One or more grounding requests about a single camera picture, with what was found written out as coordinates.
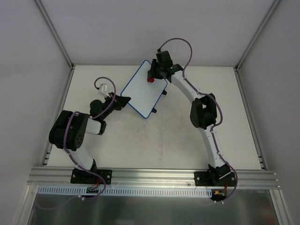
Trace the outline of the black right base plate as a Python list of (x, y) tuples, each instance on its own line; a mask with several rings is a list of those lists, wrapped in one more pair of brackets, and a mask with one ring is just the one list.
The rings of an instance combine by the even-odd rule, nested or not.
[(201, 172), (196, 171), (194, 172), (194, 181), (195, 185), (198, 186), (212, 186), (212, 187), (224, 187), (225, 185), (229, 187), (234, 187), (236, 185), (236, 178), (234, 172), (230, 172), (229, 175), (217, 179), (213, 178), (209, 171)]

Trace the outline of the aluminium mounting rail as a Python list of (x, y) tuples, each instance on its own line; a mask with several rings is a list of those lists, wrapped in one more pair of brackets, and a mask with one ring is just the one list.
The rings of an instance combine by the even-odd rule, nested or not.
[[(69, 185), (72, 167), (33, 167), (28, 185)], [(112, 187), (194, 188), (195, 170), (112, 168)], [(238, 170), (239, 189), (280, 189), (277, 174), (265, 170)]]

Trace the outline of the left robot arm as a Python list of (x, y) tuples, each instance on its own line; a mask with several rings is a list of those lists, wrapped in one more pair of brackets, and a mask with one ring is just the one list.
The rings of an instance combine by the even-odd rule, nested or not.
[(50, 130), (49, 142), (68, 154), (86, 182), (95, 182), (98, 172), (95, 160), (83, 147), (85, 134), (102, 135), (106, 117), (122, 110), (130, 100), (109, 93), (104, 102), (96, 99), (90, 103), (90, 114), (63, 110)]

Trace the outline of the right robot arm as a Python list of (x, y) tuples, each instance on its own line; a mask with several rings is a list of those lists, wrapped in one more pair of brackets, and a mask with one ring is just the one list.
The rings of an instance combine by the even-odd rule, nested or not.
[(210, 179), (214, 185), (221, 185), (226, 181), (231, 169), (226, 164), (213, 131), (218, 116), (215, 96), (212, 93), (199, 93), (192, 83), (184, 78), (184, 75), (179, 74), (180, 71), (184, 72), (184, 68), (173, 63), (169, 52), (158, 49), (156, 59), (152, 60), (148, 71), (147, 81), (151, 83), (155, 79), (168, 80), (190, 101), (190, 121), (200, 131), (208, 154), (207, 179)]

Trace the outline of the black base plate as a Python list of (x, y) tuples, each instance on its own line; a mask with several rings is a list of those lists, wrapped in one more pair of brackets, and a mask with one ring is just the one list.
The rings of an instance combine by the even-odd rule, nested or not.
[[(112, 170), (103, 170), (103, 169), (97, 169), (95, 172), (99, 176), (103, 178), (105, 183), (107, 185), (111, 184), (112, 179)], [(93, 175), (89, 172), (79, 170), (79, 169), (73, 169), (72, 175), (70, 179), (70, 183), (72, 184), (96, 184), (99, 181), (99, 184), (103, 184), (103, 181), (96, 175)]]
[(234, 187), (236, 185), (236, 178), (234, 172), (230, 172), (229, 175), (217, 179), (213, 178), (209, 171), (201, 172), (196, 171), (194, 172), (194, 181), (195, 185), (198, 186), (212, 186), (212, 187), (224, 187), (225, 185), (229, 187)]

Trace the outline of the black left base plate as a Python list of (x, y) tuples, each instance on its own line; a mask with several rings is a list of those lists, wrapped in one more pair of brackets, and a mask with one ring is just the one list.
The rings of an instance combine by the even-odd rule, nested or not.
[[(112, 179), (112, 170), (103, 170), (103, 169), (97, 169), (95, 172), (99, 176), (103, 178), (105, 183), (107, 185), (111, 184)], [(103, 184), (103, 181), (96, 175), (93, 175), (89, 172), (79, 170), (79, 169), (73, 169), (72, 175), (70, 179), (70, 183), (72, 184), (96, 184), (99, 181), (99, 184)]]

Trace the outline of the blue framed whiteboard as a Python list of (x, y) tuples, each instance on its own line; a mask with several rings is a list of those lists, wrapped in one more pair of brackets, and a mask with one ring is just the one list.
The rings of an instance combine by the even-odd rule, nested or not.
[(148, 82), (150, 67), (151, 63), (144, 60), (120, 93), (122, 97), (131, 98), (128, 104), (145, 119), (156, 112), (155, 106), (168, 85), (164, 79)]

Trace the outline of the red bone-shaped eraser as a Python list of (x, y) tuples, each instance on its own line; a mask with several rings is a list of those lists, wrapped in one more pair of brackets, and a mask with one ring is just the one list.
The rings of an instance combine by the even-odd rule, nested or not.
[(149, 83), (153, 83), (155, 80), (154, 80), (154, 78), (152, 78), (152, 77), (148, 77), (147, 78), (147, 82), (149, 82)]

